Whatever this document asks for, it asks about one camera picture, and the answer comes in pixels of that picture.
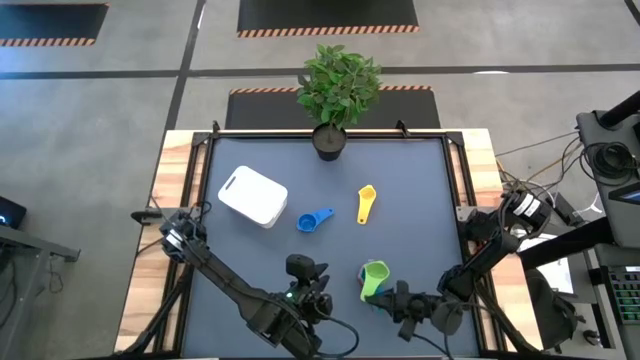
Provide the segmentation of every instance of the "white container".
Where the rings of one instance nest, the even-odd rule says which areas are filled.
[[[287,206],[287,194],[284,186],[243,165],[225,181],[218,199],[269,229]]]

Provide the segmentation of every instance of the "potted plant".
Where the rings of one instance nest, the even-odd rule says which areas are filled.
[[[312,142],[322,160],[333,161],[347,143],[347,124],[357,124],[362,113],[379,99],[380,66],[373,58],[343,52],[344,45],[318,45],[315,58],[305,61],[311,76],[298,76],[302,87],[298,103],[317,120]]]

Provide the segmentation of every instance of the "black floor mat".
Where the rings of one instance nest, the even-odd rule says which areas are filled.
[[[239,37],[418,32],[413,0],[241,0]]]
[[[88,46],[108,4],[0,5],[0,46]]]
[[[229,94],[226,129],[312,129],[317,124],[297,103],[297,88],[235,89]],[[380,102],[350,128],[390,129],[402,120],[408,128],[439,129],[429,86],[383,86]]]

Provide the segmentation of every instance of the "orange striped edge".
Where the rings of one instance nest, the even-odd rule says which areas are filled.
[[[240,89],[231,89],[229,91],[229,95],[233,94],[250,94],[250,93],[275,93],[275,92],[296,92],[298,91],[298,87],[292,88],[240,88]],[[394,85],[383,85],[380,86],[380,90],[382,91],[391,91],[391,90],[431,90],[431,86],[427,85],[403,85],[403,86],[394,86]]]
[[[311,27],[292,29],[259,29],[238,31],[239,38],[276,37],[276,36],[315,36],[315,35],[354,35],[383,33],[415,33],[420,31],[417,25],[373,25]]]
[[[96,39],[87,38],[50,38],[50,39],[0,39],[1,46],[90,46],[96,42]]]

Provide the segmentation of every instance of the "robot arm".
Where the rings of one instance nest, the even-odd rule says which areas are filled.
[[[303,255],[290,255],[286,271],[295,276],[286,293],[267,293],[251,287],[206,244],[206,229],[185,212],[176,212],[161,226],[163,250],[172,259],[192,265],[238,305],[247,327],[276,347],[282,345],[297,359],[318,353],[322,341],[313,325],[331,315],[331,296],[322,293],[329,276],[326,264],[316,265]]]
[[[397,282],[395,292],[387,290],[367,297],[366,301],[386,310],[394,322],[402,322],[398,336],[410,341],[417,323],[425,318],[431,319],[440,332],[454,334],[462,322],[463,304],[476,293],[516,350],[535,352],[537,349],[526,342],[479,280],[504,257],[515,253],[522,241],[538,236],[550,216],[551,209],[535,196],[524,191],[510,192],[497,210],[486,214],[474,209],[467,220],[459,224],[464,239],[480,243],[480,248],[464,264],[454,266],[442,275],[437,287],[440,296],[410,293],[408,284],[401,280]],[[516,224],[521,225],[527,235],[517,238],[505,231]]]

